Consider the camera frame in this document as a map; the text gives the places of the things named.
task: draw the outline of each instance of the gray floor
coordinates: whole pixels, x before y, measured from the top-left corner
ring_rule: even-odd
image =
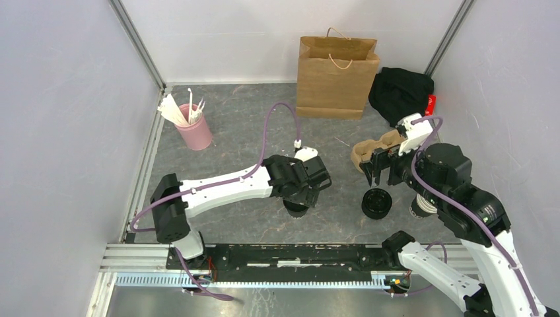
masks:
[[[207,101],[205,116],[214,134],[213,143],[202,151],[187,149],[175,127],[166,122],[155,158],[147,198],[165,174],[179,179],[207,178],[255,164],[260,153],[264,116],[277,101],[295,104],[295,84],[193,86],[195,102]],[[174,87],[178,104],[188,102],[187,87]],[[381,188],[389,191],[393,207],[389,215],[374,221],[365,217],[360,204],[368,190],[365,177],[350,161],[351,147],[365,139],[378,139],[390,127],[370,106],[360,121],[300,118],[303,145],[319,151],[333,185],[321,193],[316,208],[300,219],[288,215],[279,199],[253,199],[222,206],[192,219],[205,242],[220,243],[381,243],[398,230],[420,242],[457,242],[435,217],[415,219],[408,212],[414,198],[405,185]],[[271,116],[266,156],[293,154],[295,128],[284,108]],[[151,216],[139,227],[152,227]],[[138,243],[156,242],[151,232],[139,234]]]
[[[415,277],[414,289],[426,282]],[[407,298],[390,299],[382,291],[360,289],[213,289],[233,302],[191,297],[175,288],[116,287],[107,316],[463,316],[442,292],[431,289]]]

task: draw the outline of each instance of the electrical wire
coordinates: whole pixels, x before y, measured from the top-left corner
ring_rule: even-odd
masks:
[[[430,250],[436,244],[441,246],[441,248],[443,250],[443,263],[447,264],[447,249],[445,248],[445,244],[443,244],[443,242],[434,241],[434,242],[428,244],[428,246],[426,246],[426,250]],[[434,285],[429,285],[429,286],[424,287],[423,289],[419,289],[418,291],[407,292],[407,293],[404,293],[404,294],[390,293],[390,295],[391,295],[391,297],[408,297],[408,296],[418,295],[418,294],[424,293],[425,291],[428,291],[429,289],[432,289],[433,287],[434,287]]]
[[[262,147],[261,147],[261,153],[259,156],[259,161],[257,162],[257,164],[255,165],[255,167],[253,167],[253,169],[251,171],[249,171],[247,174],[241,176],[241,178],[243,178],[244,180],[251,177],[253,174],[255,174],[257,172],[257,170],[261,167],[261,164],[263,162],[264,159],[264,153],[266,150],[266,130],[268,127],[268,120],[270,119],[270,114],[272,113],[272,111],[274,111],[274,109],[276,109],[276,107],[278,106],[286,106],[286,108],[288,108],[288,110],[290,110],[292,116],[294,117],[294,121],[295,121],[295,125],[296,125],[296,142],[301,142],[301,126],[299,124],[297,115],[295,110],[293,109],[292,106],[290,106],[289,104],[285,103],[285,102],[277,102],[275,103],[270,110],[268,111],[268,113],[266,114],[266,118],[264,121],[264,131],[263,131],[263,138],[262,138]],[[211,183],[211,184],[204,184],[202,186],[196,187],[194,188],[195,191],[201,191],[201,190],[206,190],[208,188],[212,188],[212,187],[216,187],[216,186],[222,186],[222,185],[226,185],[226,184],[231,184],[231,183],[235,183],[235,182],[239,182],[239,178],[232,178],[230,180],[222,180],[220,182],[215,182],[215,183]],[[188,189],[188,190],[184,190],[182,192],[178,192],[169,196],[166,196],[160,200],[156,200],[153,203],[151,203],[149,206],[147,206],[146,208],[142,209],[142,211],[140,211],[138,214],[136,214],[136,216],[134,216],[134,218],[132,218],[132,221],[130,222],[130,229],[132,230],[132,232],[148,232],[148,231],[154,231],[155,228],[142,228],[142,229],[138,229],[136,228],[136,223],[138,222],[138,220],[143,217],[148,211],[152,210],[154,207],[157,207],[159,205],[161,205],[162,203],[166,202],[166,201],[170,201],[171,199],[175,199],[177,197],[181,197],[184,195],[189,195],[193,193],[193,188]]]
[[[189,275],[189,278],[191,279],[191,281],[194,283],[194,285],[196,285],[202,291],[202,293],[190,292],[191,295],[209,296],[209,297],[213,297],[215,299],[223,300],[225,302],[230,302],[230,301],[234,300],[234,298],[232,296],[229,296],[229,295],[226,295],[226,294],[215,294],[215,293],[212,293],[211,291],[208,291],[208,289],[206,289],[204,286],[202,286],[194,278],[191,271],[189,271],[189,268],[187,267],[187,265],[185,264],[185,260],[183,259],[183,254],[181,254],[181,251],[179,251],[179,249],[175,248],[175,252],[177,253],[177,256],[179,257],[179,261],[181,262],[181,266],[183,267],[183,269],[185,270],[187,275]]]
[[[418,149],[418,151],[414,154],[414,157],[412,158],[412,167],[411,167],[412,175],[414,176],[416,181],[420,185],[422,185],[422,187],[424,187],[426,190],[428,190],[428,192],[431,192],[432,194],[441,198],[445,202],[449,203],[451,206],[459,209],[462,213],[464,213],[465,215],[467,215],[467,217],[469,217],[472,221],[474,221],[474,223],[476,223],[476,225],[479,226],[480,229],[482,229],[482,231],[490,239],[492,244],[506,258],[507,262],[509,263],[510,268],[512,268],[514,270],[515,275],[517,276],[517,279],[519,280],[519,283],[521,284],[521,288],[523,289],[523,292],[525,293],[525,296],[527,297],[527,300],[529,302],[529,306],[531,308],[533,316],[539,316],[539,311],[538,311],[538,308],[537,308],[537,304],[535,302],[535,299],[533,298],[533,295],[531,294],[531,290],[529,288],[527,280],[525,280],[525,277],[523,276],[523,273],[519,270],[520,264],[516,263],[516,261],[509,254],[509,252],[507,252],[507,250],[504,248],[504,246],[502,246],[502,244],[496,239],[496,237],[490,231],[490,229],[488,229],[488,227],[486,227],[486,225],[482,222],[482,220],[480,220],[472,211],[470,211],[469,209],[467,209],[466,207],[464,207],[463,205],[461,205],[457,201],[453,200],[452,198],[450,198],[450,197],[444,195],[443,193],[439,192],[435,188],[431,187],[430,185],[428,185],[428,183],[424,182],[424,180],[422,180],[422,178],[420,178],[420,176],[418,176],[418,173],[416,172],[416,161],[418,159],[418,156],[424,151],[424,149],[428,146],[428,144],[432,141],[432,139],[434,139],[435,135],[437,134],[437,131],[441,128],[441,126],[443,124],[443,118],[440,117],[440,116],[427,116],[427,117],[422,117],[422,118],[413,120],[411,122],[411,124],[414,125],[414,124],[417,124],[419,122],[423,122],[423,121],[426,121],[426,120],[434,120],[434,119],[438,119],[438,122],[437,122],[435,128],[432,130],[432,133],[430,133],[430,135],[428,135],[428,138],[426,138],[424,143],[422,143],[422,145],[420,146],[420,148]]]

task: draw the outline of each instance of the black cloth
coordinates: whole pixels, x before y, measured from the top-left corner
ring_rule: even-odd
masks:
[[[399,120],[416,112],[424,116],[428,95],[432,93],[434,81],[430,76],[383,67],[375,76],[368,99],[389,125],[395,127]]]

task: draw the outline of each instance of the red box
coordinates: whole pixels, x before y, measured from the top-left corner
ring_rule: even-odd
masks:
[[[433,94],[428,95],[428,106],[426,107],[426,116],[431,116],[434,114],[434,108],[436,108],[436,96]]]

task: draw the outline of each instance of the purple hose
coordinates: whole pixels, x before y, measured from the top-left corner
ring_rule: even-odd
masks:
[[[431,247],[433,247],[434,245],[438,244],[439,246],[441,246],[441,248],[443,249],[443,263],[447,264],[447,249],[445,248],[445,245],[443,244],[443,242],[440,241],[434,241],[430,244],[428,244],[428,246],[426,247],[426,250],[430,250]],[[420,293],[424,293],[425,291],[434,288],[434,285],[429,285],[424,287],[423,289],[419,289],[418,291],[414,291],[414,292],[407,292],[406,294],[395,294],[393,293],[393,297],[408,297],[411,295],[418,295]]]
[[[264,153],[266,150],[266,130],[268,127],[268,120],[270,119],[270,114],[272,113],[272,111],[274,111],[274,109],[276,109],[276,107],[278,106],[286,106],[286,108],[288,108],[288,110],[290,110],[290,112],[292,113],[292,116],[294,117],[294,121],[296,124],[296,141],[301,141],[301,127],[299,125],[299,121],[297,119],[296,116],[296,112],[295,110],[292,108],[292,106],[290,106],[289,104],[285,103],[285,102],[277,102],[275,103],[270,110],[268,111],[268,113],[266,114],[266,119],[264,120],[264,131],[263,131],[263,139],[262,139],[262,148],[261,148],[261,154],[259,156],[259,161],[257,162],[257,165],[255,165],[255,167],[249,171],[249,173],[241,176],[243,179],[247,179],[249,177],[251,177],[253,174],[255,174],[257,172],[257,170],[259,169],[259,167],[262,164],[262,161],[264,159]],[[211,183],[211,184],[205,184],[199,187],[196,187],[195,190],[198,192],[200,190],[206,190],[208,188],[212,188],[212,187],[216,187],[216,186],[221,186],[221,185],[226,185],[226,184],[231,184],[231,183],[235,183],[238,182],[239,178],[232,178],[230,180],[222,180],[220,182],[215,182],[215,183]],[[166,196],[160,200],[156,200],[153,203],[151,203],[149,206],[147,206],[146,208],[142,209],[142,211],[140,211],[138,214],[136,214],[136,216],[134,218],[132,218],[132,221],[130,222],[130,230],[132,232],[147,232],[147,231],[154,231],[156,230],[155,228],[143,228],[143,229],[137,229],[135,228],[136,223],[138,222],[138,220],[143,217],[148,211],[152,210],[154,207],[166,202],[166,201],[170,201],[171,199],[175,199],[177,197],[181,197],[183,195],[189,195],[192,194],[192,189],[188,189],[182,192],[178,192],[176,194],[172,194],[169,196]]]
[[[210,296],[210,297],[214,297],[215,299],[223,300],[223,301],[226,301],[226,302],[230,302],[230,301],[233,300],[233,297],[231,297],[229,295],[214,294],[211,291],[208,291],[202,285],[200,285],[200,283],[198,283],[198,281],[192,276],[192,273],[189,271],[189,268],[185,264],[185,260],[183,260],[183,255],[181,254],[181,251],[179,251],[179,249],[175,248],[175,252],[177,252],[177,256],[179,257],[179,261],[181,261],[181,265],[183,266],[183,269],[185,270],[185,272],[187,272],[187,275],[189,275],[189,278],[191,279],[191,281],[202,291],[202,293],[192,293],[193,295]]]
[[[444,194],[438,192],[437,190],[435,190],[433,187],[428,185],[428,183],[424,182],[422,180],[422,178],[420,178],[420,176],[418,176],[418,173],[416,172],[416,160],[418,158],[418,155],[424,151],[424,149],[428,146],[428,144],[432,141],[434,136],[437,134],[437,131],[441,128],[441,125],[443,124],[443,119],[440,116],[428,116],[428,117],[423,117],[423,118],[413,120],[411,122],[412,124],[417,124],[419,122],[423,122],[423,121],[426,121],[426,120],[433,120],[433,119],[438,119],[438,123],[436,124],[436,127],[433,129],[432,133],[430,133],[430,135],[428,135],[428,138],[426,138],[426,141],[424,141],[424,143],[422,143],[422,145],[420,146],[420,148],[418,149],[418,151],[416,152],[416,154],[412,158],[412,175],[414,176],[416,181],[420,185],[422,185],[422,187],[424,187],[425,189],[427,189],[429,192],[436,195],[437,197],[443,199],[445,202],[449,203],[451,206],[459,209],[462,213],[464,213],[470,219],[472,219],[472,221],[474,221],[477,224],[477,226],[479,226],[482,229],[482,231],[490,239],[492,244],[500,251],[501,254],[503,254],[503,256],[506,258],[509,265],[511,267],[517,267],[517,263],[515,262],[515,260],[507,252],[507,250],[500,244],[500,242],[498,242],[498,240],[496,239],[494,234],[492,234],[490,229],[488,229],[488,227],[486,227],[486,225],[482,222],[482,220],[478,219],[478,217],[472,211],[465,208],[463,205],[461,205],[457,201],[454,201],[453,199],[451,199],[451,198],[445,196]],[[521,284],[521,287],[523,288],[523,292],[525,293],[525,296],[527,297],[527,300],[529,301],[529,305],[531,307],[531,311],[533,312],[533,316],[539,316],[539,311],[537,309],[537,304],[536,304],[535,300],[533,299],[533,295],[531,294],[531,290],[529,289],[529,285],[527,284],[527,281],[525,280],[525,277],[523,276],[521,271],[518,270],[518,269],[514,269],[514,272],[515,272],[515,275],[517,276],[517,279],[519,280],[519,283]]]

